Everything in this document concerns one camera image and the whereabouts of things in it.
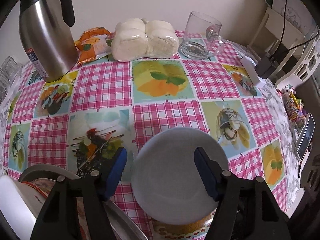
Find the light blue bowl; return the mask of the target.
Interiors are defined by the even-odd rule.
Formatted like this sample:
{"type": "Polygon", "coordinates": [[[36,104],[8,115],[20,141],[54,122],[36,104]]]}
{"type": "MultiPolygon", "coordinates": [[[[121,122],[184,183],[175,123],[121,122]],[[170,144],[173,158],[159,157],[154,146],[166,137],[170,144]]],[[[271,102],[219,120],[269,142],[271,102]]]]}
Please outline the light blue bowl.
{"type": "Polygon", "coordinates": [[[140,207],[165,224],[184,225],[200,220],[217,207],[204,187],[194,163],[202,147],[223,169],[228,161],[219,143],[195,128],[176,127],[153,136],[139,151],[131,186],[140,207]]]}

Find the white bowl red floral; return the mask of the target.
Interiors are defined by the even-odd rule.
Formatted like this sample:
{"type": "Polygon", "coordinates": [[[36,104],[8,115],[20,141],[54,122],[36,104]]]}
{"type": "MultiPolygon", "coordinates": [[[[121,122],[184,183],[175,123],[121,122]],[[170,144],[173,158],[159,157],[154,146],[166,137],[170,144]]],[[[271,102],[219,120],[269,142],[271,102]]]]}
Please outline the white bowl red floral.
{"type": "Polygon", "coordinates": [[[31,183],[1,176],[1,229],[10,239],[30,239],[47,195],[31,183]]]}

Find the pink checkered tablecloth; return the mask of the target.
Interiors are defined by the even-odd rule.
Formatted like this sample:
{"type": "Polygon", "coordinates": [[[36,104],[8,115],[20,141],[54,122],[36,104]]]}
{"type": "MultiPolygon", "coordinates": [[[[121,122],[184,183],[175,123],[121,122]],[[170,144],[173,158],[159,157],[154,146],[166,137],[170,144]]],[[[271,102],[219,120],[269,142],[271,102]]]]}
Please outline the pink checkered tablecloth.
{"type": "Polygon", "coordinates": [[[175,54],[169,60],[114,61],[111,56],[77,66],[60,81],[45,83],[26,64],[1,104],[1,173],[18,179],[25,168],[52,164],[73,170],[69,136],[84,133],[104,112],[127,113],[123,143],[136,154],[157,133],[193,127],[214,135],[223,107],[237,110],[249,126],[249,145],[223,144],[232,172],[268,177],[264,150],[280,147],[281,175],[270,186],[289,211],[300,188],[299,159],[290,122],[271,81],[255,87],[241,64],[244,48],[226,42],[221,55],[204,61],[175,54]],[[75,127],[73,118],[85,125],[75,127]]]}

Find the smartphone on stand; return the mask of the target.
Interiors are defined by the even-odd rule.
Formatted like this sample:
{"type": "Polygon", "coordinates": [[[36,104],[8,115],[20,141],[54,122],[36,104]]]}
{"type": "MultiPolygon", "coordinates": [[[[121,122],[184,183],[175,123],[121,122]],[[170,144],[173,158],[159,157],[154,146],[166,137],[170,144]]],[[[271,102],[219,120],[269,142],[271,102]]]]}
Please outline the smartphone on stand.
{"type": "Polygon", "coordinates": [[[313,137],[313,133],[315,130],[316,124],[314,121],[314,118],[311,113],[307,114],[306,120],[305,120],[305,125],[298,137],[298,140],[296,142],[296,152],[302,160],[304,158],[304,155],[307,152],[307,149],[310,145],[310,142],[313,137]]]}

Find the colourful candy pack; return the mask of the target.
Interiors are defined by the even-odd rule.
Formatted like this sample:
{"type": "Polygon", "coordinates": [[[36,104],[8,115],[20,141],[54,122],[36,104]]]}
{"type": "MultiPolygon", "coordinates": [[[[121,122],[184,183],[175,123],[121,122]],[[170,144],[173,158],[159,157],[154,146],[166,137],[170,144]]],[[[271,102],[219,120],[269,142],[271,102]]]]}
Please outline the colourful candy pack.
{"type": "Polygon", "coordinates": [[[283,88],[281,97],[290,121],[300,122],[305,119],[302,102],[295,97],[293,87],[283,88]]]}

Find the orange snack packet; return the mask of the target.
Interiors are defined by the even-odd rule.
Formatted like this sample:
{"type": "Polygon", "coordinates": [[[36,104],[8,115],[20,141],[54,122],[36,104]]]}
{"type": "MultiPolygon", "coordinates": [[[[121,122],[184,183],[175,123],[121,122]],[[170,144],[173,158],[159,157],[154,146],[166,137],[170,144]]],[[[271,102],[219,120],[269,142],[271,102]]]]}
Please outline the orange snack packet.
{"type": "Polygon", "coordinates": [[[111,54],[113,33],[104,27],[95,27],[82,33],[74,42],[78,54],[78,64],[89,63],[111,54]]]}

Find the wrapped white steamed buns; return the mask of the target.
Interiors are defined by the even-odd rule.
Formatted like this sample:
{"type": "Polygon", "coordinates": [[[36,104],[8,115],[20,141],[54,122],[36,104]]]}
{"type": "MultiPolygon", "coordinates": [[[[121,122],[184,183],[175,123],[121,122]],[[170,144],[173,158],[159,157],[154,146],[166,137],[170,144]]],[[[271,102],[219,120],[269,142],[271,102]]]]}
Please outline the wrapped white steamed buns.
{"type": "Polygon", "coordinates": [[[130,18],[116,25],[111,50],[113,58],[120,62],[144,57],[168,59],[178,51],[179,45],[170,23],[130,18]]]}

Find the white small box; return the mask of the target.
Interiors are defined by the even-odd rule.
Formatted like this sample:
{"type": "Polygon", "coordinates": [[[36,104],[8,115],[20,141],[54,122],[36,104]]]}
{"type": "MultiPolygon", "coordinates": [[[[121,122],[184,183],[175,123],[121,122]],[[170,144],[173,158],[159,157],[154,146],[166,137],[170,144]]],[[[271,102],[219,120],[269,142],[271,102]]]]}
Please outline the white small box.
{"type": "Polygon", "coordinates": [[[255,71],[255,62],[250,57],[246,57],[246,56],[244,56],[240,60],[240,62],[245,68],[250,79],[252,80],[253,85],[258,88],[263,88],[264,85],[266,85],[266,81],[260,78],[257,72],[255,71]]]}

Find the black power adapter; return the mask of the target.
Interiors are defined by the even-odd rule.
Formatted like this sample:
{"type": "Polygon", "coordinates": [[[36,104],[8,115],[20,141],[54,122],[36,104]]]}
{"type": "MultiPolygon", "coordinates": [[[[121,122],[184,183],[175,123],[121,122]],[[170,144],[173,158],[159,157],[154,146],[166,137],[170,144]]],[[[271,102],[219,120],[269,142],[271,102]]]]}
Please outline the black power adapter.
{"type": "Polygon", "coordinates": [[[278,63],[272,56],[263,57],[255,66],[257,75],[262,79],[267,79],[278,68],[278,63]]]}

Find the glass ashtray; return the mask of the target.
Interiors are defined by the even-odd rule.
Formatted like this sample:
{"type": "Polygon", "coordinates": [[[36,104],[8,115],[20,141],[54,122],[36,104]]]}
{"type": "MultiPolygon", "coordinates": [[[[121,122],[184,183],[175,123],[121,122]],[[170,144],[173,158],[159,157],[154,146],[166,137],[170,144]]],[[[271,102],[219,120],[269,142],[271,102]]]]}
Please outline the glass ashtray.
{"type": "Polygon", "coordinates": [[[182,42],[179,51],[185,57],[193,60],[205,60],[213,56],[205,46],[194,41],[182,42]]]}

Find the stainless steel thermos jug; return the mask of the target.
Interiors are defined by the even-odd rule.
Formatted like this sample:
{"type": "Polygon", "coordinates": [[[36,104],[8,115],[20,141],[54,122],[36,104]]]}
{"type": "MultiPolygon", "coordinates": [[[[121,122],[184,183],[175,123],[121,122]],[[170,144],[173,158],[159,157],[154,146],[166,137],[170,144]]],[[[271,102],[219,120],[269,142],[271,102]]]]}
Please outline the stainless steel thermos jug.
{"type": "Polygon", "coordinates": [[[44,81],[60,79],[77,64],[74,24],[72,0],[20,0],[22,46],[44,81]]]}

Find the upturned clear glass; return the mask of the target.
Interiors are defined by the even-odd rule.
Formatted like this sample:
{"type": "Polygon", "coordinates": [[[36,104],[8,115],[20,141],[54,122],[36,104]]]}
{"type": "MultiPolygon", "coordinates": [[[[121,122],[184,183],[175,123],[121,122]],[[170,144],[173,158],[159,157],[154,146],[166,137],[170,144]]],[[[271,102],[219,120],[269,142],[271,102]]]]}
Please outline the upturned clear glass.
{"type": "Polygon", "coordinates": [[[1,70],[10,81],[13,81],[16,75],[22,70],[22,65],[9,56],[2,63],[1,70]]]}

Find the white plastic basket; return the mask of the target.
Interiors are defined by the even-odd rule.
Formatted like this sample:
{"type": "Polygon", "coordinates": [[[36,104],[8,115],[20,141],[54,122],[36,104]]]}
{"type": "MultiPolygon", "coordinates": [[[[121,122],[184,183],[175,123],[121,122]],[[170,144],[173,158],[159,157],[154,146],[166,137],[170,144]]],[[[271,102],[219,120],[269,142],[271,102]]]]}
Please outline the white plastic basket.
{"type": "Polygon", "coordinates": [[[271,56],[276,89],[298,87],[319,70],[319,25],[301,0],[265,0],[267,9],[247,48],[271,56]]]}

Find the clear glass mug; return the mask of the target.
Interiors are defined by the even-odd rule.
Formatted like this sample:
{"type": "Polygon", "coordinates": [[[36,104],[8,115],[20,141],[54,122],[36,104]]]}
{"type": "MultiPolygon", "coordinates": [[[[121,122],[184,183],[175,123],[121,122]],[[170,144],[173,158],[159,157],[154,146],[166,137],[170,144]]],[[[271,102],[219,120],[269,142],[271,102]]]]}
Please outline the clear glass mug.
{"type": "Polygon", "coordinates": [[[205,13],[192,11],[189,14],[182,42],[194,41],[200,43],[213,56],[217,56],[225,46],[225,41],[220,35],[221,27],[222,23],[216,18],[205,13]]]}

